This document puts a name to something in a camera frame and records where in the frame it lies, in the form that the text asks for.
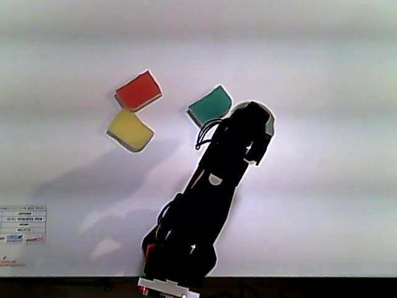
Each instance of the white table surface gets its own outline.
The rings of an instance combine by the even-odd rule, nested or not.
[[[81,11],[72,0],[47,9],[40,6],[45,1],[6,2],[0,203],[45,204],[48,227],[45,245],[0,245],[0,255],[26,264],[0,268],[0,275],[141,274],[143,235],[200,158],[185,107],[220,83],[235,104],[267,104],[276,136],[238,189],[211,275],[397,274],[397,42],[376,35],[388,32],[395,10],[368,4],[360,23],[348,18],[357,1],[323,1],[313,8],[323,17],[306,20],[288,19],[275,6],[281,19],[267,12],[263,32],[233,37],[225,16],[197,28],[215,4],[197,5],[188,18],[179,3],[156,27],[143,15],[160,17],[163,4],[153,12],[123,1],[91,10],[92,1],[83,1]],[[229,15],[239,20],[235,6]],[[340,22],[331,24],[326,11],[339,11]],[[128,18],[133,13],[138,20]],[[174,23],[176,15],[185,26]],[[77,25],[68,27],[74,17]],[[244,20],[242,32],[260,17]],[[137,24],[156,37],[138,36]],[[284,34],[267,34],[266,25]],[[293,28],[301,32],[289,35]],[[365,28],[373,34],[362,35]],[[143,153],[132,154],[105,130],[119,109],[114,89],[145,69],[164,97],[139,112],[156,133]]]

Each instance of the sponge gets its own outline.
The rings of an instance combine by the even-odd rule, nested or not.
[[[118,88],[115,98],[122,107],[136,112],[161,96],[159,84],[150,71],[146,70]]]
[[[109,125],[106,134],[127,150],[138,152],[149,143],[154,131],[146,126],[134,112],[123,108]]]
[[[230,95],[222,85],[218,85],[207,95],[189,105],[187,113],[201,128],[205,122],[225,116],[231,105]]]

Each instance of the red sponge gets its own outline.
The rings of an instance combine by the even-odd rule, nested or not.
[[[149,70],[140,73],[127,84],[118,88],[115,95],[122,107],[133,112],[161,96],[160,86]]]

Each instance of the dark floor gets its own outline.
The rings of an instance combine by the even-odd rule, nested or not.
[[[1,278],[0,298],[142,297],[136,287],[137,280],[137,278]],[[107,281],[113,285],[109,291],[105,290]],[[393,278],[207,278],[201,291],[203,298],[363,296],[397,297],[397,282]]]

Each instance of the white sticker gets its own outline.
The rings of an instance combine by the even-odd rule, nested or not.
[[[0,244],[45,243],[45,205],[0,205]]]

